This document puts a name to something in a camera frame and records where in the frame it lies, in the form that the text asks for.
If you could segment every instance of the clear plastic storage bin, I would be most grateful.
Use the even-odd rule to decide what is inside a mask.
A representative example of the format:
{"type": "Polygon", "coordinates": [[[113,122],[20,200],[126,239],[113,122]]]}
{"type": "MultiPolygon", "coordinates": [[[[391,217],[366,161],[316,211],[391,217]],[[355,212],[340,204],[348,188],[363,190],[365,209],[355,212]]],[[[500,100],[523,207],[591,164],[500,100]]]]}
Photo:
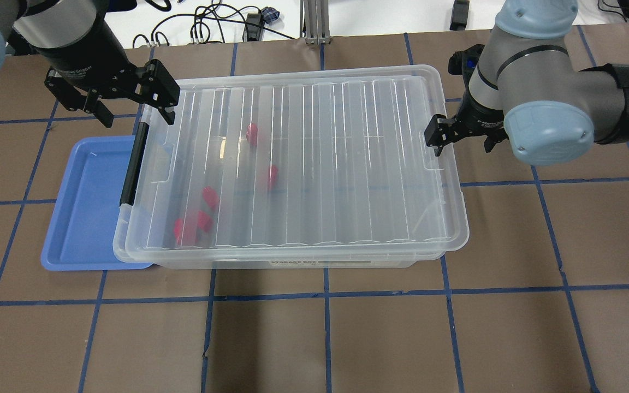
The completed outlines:
{"type": "Polygon", "coordinates": [[[434,157],[424,144],[431,116],[445,113],[434,68],[180,86],[173,126],[156,109],[143,114],[118,259],[175,269],[405,267],[467,241],[453,148],[434,157]]]}

